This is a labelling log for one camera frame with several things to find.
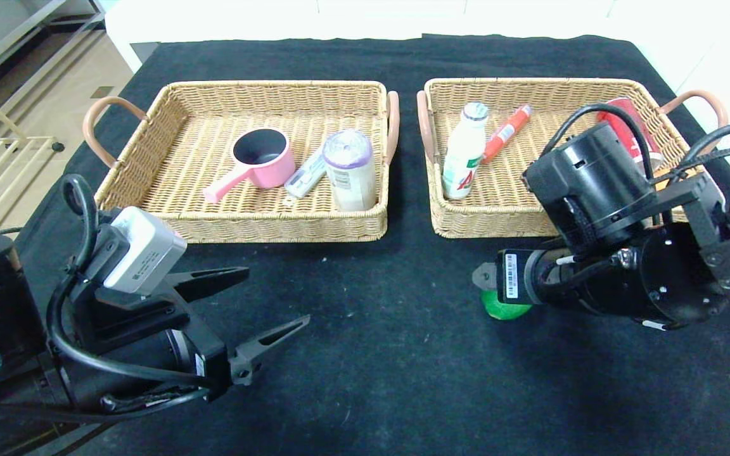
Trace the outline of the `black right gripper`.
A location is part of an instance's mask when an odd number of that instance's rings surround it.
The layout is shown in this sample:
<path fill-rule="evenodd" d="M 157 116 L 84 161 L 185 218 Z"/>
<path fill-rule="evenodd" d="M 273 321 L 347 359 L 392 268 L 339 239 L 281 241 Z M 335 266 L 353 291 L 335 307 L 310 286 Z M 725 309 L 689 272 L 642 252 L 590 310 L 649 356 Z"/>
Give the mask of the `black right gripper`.
<path fill-rule="evenodd" d="M 471 274 L 472 283 L 481 291 L 496 291 L 506 304 L 544 304 L 535 291 L 536 266 L 545 250 L 504 249 L 496 263 L 485 262 Z"/>

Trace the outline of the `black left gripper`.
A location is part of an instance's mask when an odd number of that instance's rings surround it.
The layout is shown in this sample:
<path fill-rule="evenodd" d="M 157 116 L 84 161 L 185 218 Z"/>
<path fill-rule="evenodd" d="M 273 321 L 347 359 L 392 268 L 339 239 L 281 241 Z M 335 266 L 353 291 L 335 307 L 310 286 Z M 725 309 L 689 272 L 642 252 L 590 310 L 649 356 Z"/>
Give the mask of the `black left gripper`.
<path fill-rule="evenodd" d="M 232 386 L 251 386 L 276 350 L 312 317 L 302 315 L 253 336 L 235 346 L 228 361 L 226 344 L 189 304 L 238 285 L 249 275 L 247 267 L 173 272 L 147 298 L 105 291 L 105 355 L 127 364 L 203 376 L 214 385 L 208 401 L 226 392 L 230 369 Z"/>

